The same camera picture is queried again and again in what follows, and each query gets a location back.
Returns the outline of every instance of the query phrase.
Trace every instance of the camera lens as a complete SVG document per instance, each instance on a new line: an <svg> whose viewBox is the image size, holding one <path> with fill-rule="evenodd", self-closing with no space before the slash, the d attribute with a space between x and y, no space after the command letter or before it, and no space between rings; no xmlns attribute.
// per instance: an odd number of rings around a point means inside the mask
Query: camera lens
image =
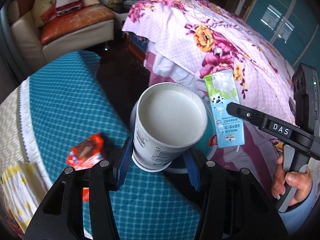
<svg viewBox="0 0 320 240"><path fill-rule="evenodd" d="M300 89L300 87L299 87L299 82L298 82L298 80L296 81L296 90L297 90L297 92L299 92L299 89Z"/></svg>

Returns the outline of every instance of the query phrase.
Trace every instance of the sofa leg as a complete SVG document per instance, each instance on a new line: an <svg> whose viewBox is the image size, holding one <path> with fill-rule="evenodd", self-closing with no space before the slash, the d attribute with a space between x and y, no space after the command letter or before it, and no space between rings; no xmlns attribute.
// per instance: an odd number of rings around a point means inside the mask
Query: sofa leg
<svg viewBox="0 0 320 240"><path fill-rule="evenodd" d="M105 44L104 50L105 51L110 50L110 47L108 46L108 42L106 41L104 44Z"/></svg>

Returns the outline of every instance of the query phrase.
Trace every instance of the orange seat cushion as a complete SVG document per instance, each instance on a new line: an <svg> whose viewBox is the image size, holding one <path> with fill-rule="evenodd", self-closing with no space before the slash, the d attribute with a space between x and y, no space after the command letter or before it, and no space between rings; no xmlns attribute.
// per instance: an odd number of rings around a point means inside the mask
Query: orange seat cushion
<svg viewBox="0 0 320 240"><path fill-rule="evenodd" d="M66 34L113 18L113 12L103 5L84 7L76 12L56 17L46 23L41 30L40 42L42 45L46 45Z"/></svg>

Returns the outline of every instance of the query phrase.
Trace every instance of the white cup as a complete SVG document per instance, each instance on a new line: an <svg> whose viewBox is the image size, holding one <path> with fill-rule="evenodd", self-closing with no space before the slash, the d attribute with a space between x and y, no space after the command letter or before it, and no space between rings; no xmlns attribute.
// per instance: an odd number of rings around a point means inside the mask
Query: white cup
<svg viewBox="0 0 320 240"><path fill-rule="evenodd" d="M132 159L144 171L162 171L196 144L206 127L206 109L196 93L177 83L155 84L138 100Z"/></svg>

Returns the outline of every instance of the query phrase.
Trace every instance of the blue sleeve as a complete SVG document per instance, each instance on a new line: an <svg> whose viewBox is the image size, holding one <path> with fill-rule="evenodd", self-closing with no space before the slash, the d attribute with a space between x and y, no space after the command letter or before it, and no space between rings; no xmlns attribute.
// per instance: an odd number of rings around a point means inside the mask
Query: blue sleeve
<svg viewBox="0 0 320 240"><path fill-rule="evenodd" d="M314 187L312 187L309 196L304 200L304 202L300 206L285 213L279 212L280 217L282 218L282 221L285 227L287 228L289 235L293 235L306 220L313 208L315 198L316 190Z"/></svg>

